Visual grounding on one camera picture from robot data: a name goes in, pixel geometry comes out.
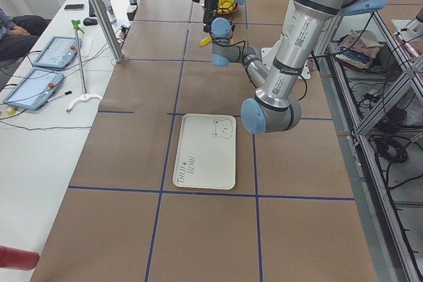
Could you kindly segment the black computer mouse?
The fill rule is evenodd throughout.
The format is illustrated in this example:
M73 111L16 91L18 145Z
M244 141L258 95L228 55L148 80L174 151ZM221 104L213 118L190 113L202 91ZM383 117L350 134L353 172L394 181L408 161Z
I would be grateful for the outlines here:
M95 26L98 24L98 20L96 18L87 17L83 20L84 26Z

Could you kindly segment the stack of cloths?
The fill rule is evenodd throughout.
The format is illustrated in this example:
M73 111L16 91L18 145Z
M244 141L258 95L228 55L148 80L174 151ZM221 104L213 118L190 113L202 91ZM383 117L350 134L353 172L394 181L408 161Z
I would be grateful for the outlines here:
M384 45L371 31L365 31L363 34L353 31L341 37L335 58L356 69L368 69Z

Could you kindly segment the near blue teach pendant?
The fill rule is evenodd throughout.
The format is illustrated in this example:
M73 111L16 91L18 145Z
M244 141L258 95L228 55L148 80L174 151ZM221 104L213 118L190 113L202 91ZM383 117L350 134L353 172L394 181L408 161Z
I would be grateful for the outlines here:
M62 72L35 67L7 95L3 103L26 110L38 110L47 103L63 80Z

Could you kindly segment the green tipped reacher grabber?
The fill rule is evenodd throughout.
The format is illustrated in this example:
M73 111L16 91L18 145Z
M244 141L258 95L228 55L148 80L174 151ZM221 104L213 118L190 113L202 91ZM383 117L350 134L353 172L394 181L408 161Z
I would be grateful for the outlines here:
M79 74L81 77L81 86L82 86L82 95L73 99L69 106L66 109L67 113L70 113L72 111L72 109L74 109L74 107L80 103L80 102L87 102L89 100L92 99L98 99L98 100L102 100L102 96L99 94L90 94L87 92L87 87L85 84L85 74L83 71L83 60L82 60L82 56L81 56L81 45L79 42L79 32L84 33L84 31L80 28L80 20L71 20L71 24L74 30L74 35L75 35L75 45L76 45L76 50L77 50L77 58L78 58L78 64L79 64Z

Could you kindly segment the blue teach pendant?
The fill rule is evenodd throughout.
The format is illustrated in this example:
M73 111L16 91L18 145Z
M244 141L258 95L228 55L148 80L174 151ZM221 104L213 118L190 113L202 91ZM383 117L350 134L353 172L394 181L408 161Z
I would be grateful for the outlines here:
M77 56L77 44L73 37L53 36L32 62L34 67L65 69Z
M47 103L63 80L62 72L35 67L7 95L3 103L26 110L38 110Z

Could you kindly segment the white bear plate tray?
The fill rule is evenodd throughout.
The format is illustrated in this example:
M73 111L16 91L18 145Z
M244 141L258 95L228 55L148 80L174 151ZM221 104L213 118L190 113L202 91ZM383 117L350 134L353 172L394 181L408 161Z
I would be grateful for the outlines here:
M236 127L233 116L183 115L173 184L180 188L232 189L236 176Z

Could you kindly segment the aluminium frame post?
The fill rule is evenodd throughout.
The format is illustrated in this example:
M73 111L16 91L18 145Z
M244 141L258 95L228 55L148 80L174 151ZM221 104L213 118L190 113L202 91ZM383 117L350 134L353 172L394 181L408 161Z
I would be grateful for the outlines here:
M124 55L109 21L103 0L90 0L90 2L92 3L92 6L96 12L96 17L103 31L104 37L106 38L106 42L112 51L115 62L119 63L121 62Z

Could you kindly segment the seated person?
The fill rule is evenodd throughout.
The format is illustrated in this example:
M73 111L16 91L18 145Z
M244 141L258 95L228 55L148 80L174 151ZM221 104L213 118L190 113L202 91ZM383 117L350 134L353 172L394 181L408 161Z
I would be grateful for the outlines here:
M38 15L11 17L1 10L1 61L16 61L24 57L50 22L50 19Z

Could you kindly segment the black smartphone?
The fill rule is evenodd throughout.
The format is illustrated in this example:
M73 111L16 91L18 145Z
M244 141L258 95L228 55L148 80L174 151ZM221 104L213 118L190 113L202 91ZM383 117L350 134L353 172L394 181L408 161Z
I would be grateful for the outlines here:
M65 11L82 11L85 8L83 3L78 4L67 4L64 7Z

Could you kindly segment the far blue teach pendant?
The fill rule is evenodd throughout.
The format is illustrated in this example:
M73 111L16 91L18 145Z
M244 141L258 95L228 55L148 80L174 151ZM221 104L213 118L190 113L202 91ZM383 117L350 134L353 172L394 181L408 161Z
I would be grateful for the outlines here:
M65 69L77 56L77 44L73 37L53 36L32 62L34 67Z

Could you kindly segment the clear water bottle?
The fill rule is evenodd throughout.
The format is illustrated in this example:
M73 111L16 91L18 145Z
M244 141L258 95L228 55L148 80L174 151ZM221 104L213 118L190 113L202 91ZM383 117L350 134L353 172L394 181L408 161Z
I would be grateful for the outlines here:
M112 4L111 4L110 0L102 0L102 2L104 3L105 9L106 9L106 14L108 16L110 23L111 24L116 23L116 16L114 14L114 10L112 8Z

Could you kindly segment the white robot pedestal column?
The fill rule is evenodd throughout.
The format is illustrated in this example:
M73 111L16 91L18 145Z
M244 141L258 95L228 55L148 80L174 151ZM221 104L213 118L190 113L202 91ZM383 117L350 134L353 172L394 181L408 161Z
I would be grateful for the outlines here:
M273 65L273 60L274 60L277 52L278 52L278 48L273 48L273 47L260 48L262 62L268 70L270 70L271 66ZM296 61L294 61L294 63L292 63L290 61L282 61L282 59L280 59L280 62L287 65L288 67L290 67L292 69L299 69L299 65L296 63ZM305 62L302 65L301 76L305 80L309 80L311 78L311 71L310 71L310 68L309 68L307 62Z

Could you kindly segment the red cylinder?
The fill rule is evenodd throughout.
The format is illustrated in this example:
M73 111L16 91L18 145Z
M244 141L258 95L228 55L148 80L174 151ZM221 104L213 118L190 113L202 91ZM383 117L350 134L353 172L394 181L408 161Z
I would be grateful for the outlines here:
M29 271L40 259L37 252L1 246L1 268Z

